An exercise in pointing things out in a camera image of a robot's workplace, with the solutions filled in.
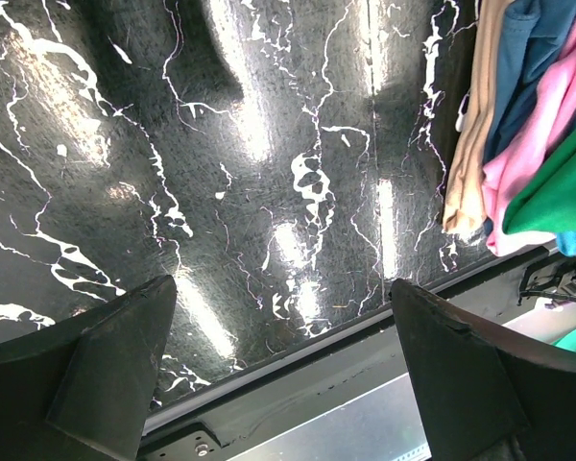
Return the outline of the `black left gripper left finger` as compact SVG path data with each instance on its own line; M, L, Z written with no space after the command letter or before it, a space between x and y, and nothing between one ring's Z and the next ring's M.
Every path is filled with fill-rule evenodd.
M0 344L0 460L133 460L173 322L170 276Z

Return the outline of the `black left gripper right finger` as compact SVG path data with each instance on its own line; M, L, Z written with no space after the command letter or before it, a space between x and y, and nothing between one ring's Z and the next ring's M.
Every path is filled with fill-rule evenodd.
M433 459L576 460L576 352L405 279L391 305Z

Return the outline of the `green t-shirt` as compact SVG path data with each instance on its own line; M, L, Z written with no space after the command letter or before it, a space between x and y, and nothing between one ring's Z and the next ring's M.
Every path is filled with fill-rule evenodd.
M512 199L502 229L506 234L576 231L576 129Z

